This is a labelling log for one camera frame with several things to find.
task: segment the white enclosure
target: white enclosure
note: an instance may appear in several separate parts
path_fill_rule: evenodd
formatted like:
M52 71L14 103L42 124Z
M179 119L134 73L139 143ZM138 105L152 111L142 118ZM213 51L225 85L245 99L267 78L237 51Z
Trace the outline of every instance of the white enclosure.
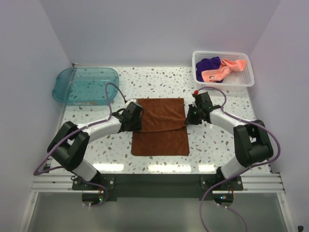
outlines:
M32 172L61 105L70 63L191 66L196 50L246 53L256 116L277 136L296 225L309 227L307 0L3 0L0 3L0 231L18 231Z

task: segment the purple cloth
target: purple cloth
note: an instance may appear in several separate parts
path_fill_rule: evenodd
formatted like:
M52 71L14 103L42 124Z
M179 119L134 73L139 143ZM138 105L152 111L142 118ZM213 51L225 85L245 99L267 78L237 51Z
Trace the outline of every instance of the purple cloth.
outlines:
M207 59L207 58L202 59L200 62L196 64L197 80L204 82L203 77L202 77L202 72L205 70L219 69L220 65L221 65L221 60L219 57L213 57L211 59Z

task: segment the black mounting bracket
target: black mounting bracket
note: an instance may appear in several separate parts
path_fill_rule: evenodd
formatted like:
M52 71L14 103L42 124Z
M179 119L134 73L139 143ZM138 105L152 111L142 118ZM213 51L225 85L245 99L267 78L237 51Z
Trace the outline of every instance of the black mounting bracket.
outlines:
M72 178L72 190L98 190L79 178ZM108 190L108 201L118 197L143 198L198 198L201 200L215 180L215 174L101 174L101 184ZM237 177L215 190L243 190L241 177ZM213 200L209 194L205 200Z

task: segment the glass panel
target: glass panel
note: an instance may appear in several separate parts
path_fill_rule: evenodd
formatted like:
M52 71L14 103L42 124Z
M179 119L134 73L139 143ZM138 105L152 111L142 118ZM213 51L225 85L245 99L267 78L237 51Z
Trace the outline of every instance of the glass panel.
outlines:
M80 193L41 193L29 232L203 232L198 199L119 198L102 206L82 206ZM251 232L286 232L277 194L235 194L231 206L247 221ZM233 212L213 201L203 205L211 232L242 232Z

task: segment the white plastic basket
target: white plastic basket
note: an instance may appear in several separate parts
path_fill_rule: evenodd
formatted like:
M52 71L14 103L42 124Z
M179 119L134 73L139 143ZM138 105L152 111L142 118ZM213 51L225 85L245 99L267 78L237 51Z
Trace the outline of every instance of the white plastic basket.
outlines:
M197 80L196 74L196 64L204 58L213 58L219 57L220 59L245 59L248 61L244 71L242 72L232 72L229 76L224 78L222 83L208 83L200 82ZM214 52L214 51L195 51L192 56L192 73L193 78L196 83L199 84L199 87L216 87L221 90L230 90L230 91L241 91L246 87L254 85L254 75L249 61L249 57L244 53L236 52Z

